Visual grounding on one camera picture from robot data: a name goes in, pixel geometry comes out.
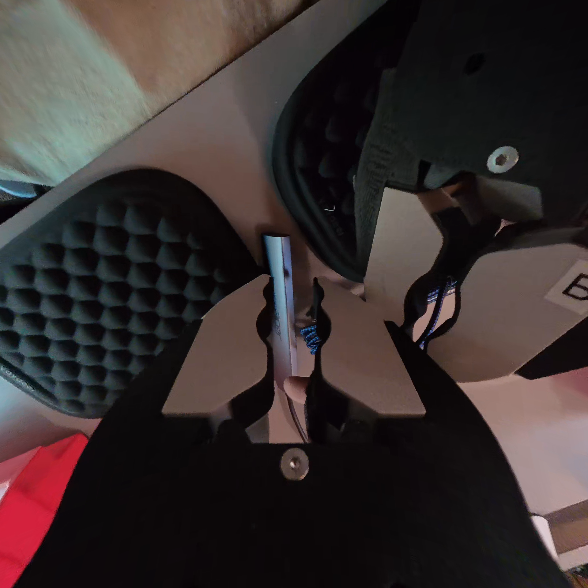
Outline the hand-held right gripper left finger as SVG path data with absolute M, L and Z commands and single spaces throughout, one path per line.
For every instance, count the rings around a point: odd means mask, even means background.
M 274 398 L 268 347 L 272 280 L 261 274 L 217 303 L 202 319 L 162 408 L 166 417 L 202 417 L 216 427 L 247 429 L 265 418 Z

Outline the red plastic bin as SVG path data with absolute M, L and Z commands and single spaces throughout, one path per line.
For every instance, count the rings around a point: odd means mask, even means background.
M 76 433 L 1 462 L 1 587 L 13 587 L 30 563 L 87 444 Z

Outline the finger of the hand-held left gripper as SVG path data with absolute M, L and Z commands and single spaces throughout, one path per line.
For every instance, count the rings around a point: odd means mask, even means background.
M 405 309 L 413 284 L 427 274 L 443 245 L 432 215 L 458 208 L 455 183 L 414 194 L 391 187 L 383 191 L 366 275 L 364 299 L 384 320 L 412 329 L 424 309 Z
M 478 211 L 505 223 L 454 276 L 454 310 L 422 343 L 461 383 L 587 368 L 587 215 L 543 219 L 539 189 L 476 180 Z

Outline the grey usb hub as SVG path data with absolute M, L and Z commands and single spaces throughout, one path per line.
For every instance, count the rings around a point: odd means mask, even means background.
M 284 390 L 284 381 L 298 372 L 290 237 L 264 233 L 262 243 L 267 269 L 273 282 L 274 316 L 270 341 L 275 382 L 280 390 Z

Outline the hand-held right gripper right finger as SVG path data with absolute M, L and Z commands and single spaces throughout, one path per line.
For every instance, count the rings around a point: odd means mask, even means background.
M 326 277 L 313 283 L 319 345 L 305 416 L 311 439 L 340 439 L 350 423 L 420 419 L 426 408 L 384 319 Z

